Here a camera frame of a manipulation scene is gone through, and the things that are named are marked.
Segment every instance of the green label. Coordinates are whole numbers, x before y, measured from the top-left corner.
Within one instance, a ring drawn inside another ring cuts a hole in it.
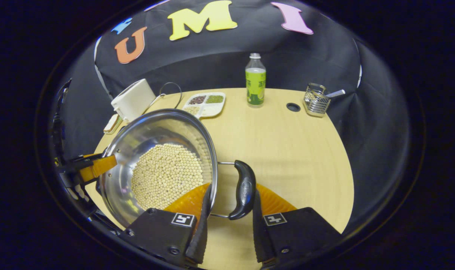
[[[264,102],[264,90],[266,88],[266,73],[253,73],[246,71],[246,89],[248,102],[260,105]]]

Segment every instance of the yellow letter m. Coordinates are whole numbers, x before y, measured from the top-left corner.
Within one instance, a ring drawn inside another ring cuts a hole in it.
[[[172,35],[169,36],[171,41],[189,36],[189,31],[185,29],[184,24],[196,33],[200,33],[202,28],[209,19],[206,29],[209,31],[234,29],[237,23],[231,19],[229,13],[229,0],[214,1],[208,3],[200,13],[193,12],[190,9],[183,9],[169,15],[167,18],[172,19]]]

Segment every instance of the stainless steel pot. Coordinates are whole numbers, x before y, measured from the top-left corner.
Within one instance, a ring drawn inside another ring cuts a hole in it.
[[[116,156],[117,165],[100,177],[101,194],[107,208],[121,225],[128,227],[144,212],[131,190],[135,164],[149,149],[165,143],[182,145],[200,158],[204,183],[211,185],[208,214],[214,207],[218,162],[208,131],[190,113],[179,109],[160,109],[142,115],[125,126],[104,151],[104,157]],[[228,216],[212,215],[239,219],[253,207],[256,192],[254,173],[247,164],[238,160],[219,164],[233,164],[239,171],[237,206]]]

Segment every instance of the grain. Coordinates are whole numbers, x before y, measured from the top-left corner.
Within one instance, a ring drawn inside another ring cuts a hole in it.
[[[224,100],[223,96],[210,96],[206,103],[221,103]]]
[[[140,207],[165,209],[203,183],[200,161],[181,145],[156,145],[140,156],[131,183]]]
[[[206,96],[195,97],[189,102],[189,104],[190,105],[192,105],[192,104],[201,104],[202,102],[204,102],[205,98],[206,98]]]
[[[196,115],[199,112],[200,107],[198,106],[188,106],[184,108],[184,111],[187,111],[188,113],[192,115]]]

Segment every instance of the utensil handle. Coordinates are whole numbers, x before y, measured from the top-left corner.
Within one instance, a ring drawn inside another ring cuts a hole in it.
[[[342,96],[345,93],[346,92],[344,90],[339,90],[339,91],[335,91],[335,92],[332,92],[330,94],[327,94],[326,97],[333,98],[333,97],[337,97],[337,96]]]
[[[236,188],[236,208],[228,218],[230,220],[240,219],[251,212],[256,198],[256,176],[251,167],[243,161],[219,162],[219,164],[234,164],[239,172],[239,181]]]

